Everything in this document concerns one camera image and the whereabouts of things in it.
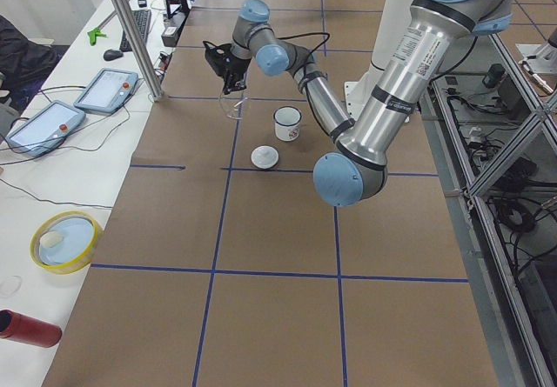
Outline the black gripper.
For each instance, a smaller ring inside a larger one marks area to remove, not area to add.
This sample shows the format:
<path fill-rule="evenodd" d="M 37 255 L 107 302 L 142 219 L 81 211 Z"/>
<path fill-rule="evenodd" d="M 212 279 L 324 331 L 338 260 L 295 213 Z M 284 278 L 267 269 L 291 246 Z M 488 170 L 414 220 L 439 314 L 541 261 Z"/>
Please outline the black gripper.
<path fill-rule="evenodd" d="M 250 64 L 249 59 L 230 55 L 225 58 L 225 79 L 222 93 L 230 95 L 246 89 L 245 75 Z"/>

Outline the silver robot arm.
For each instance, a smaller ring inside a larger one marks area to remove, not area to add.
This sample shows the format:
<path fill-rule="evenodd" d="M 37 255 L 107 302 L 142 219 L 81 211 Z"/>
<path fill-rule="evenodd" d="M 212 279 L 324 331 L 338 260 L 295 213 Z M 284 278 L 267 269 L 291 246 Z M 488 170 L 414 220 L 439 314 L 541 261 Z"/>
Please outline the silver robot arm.
<path fill-rule="evenodd" d="M 457 39 L 504 30 L 512 0 L 410 0 L 410 21 L 377 83 L 352 118 L 304 47 L 279 39 L 261 0 L 245 0 L 225 53 L 225 93 L 245 88 L 251 61 L 268 76 L 289 73 L 335 150 L 322 156 L 312 178 L 320 197 L 350 206 L 379 193 L 387 180 L 386 151 Z"/>

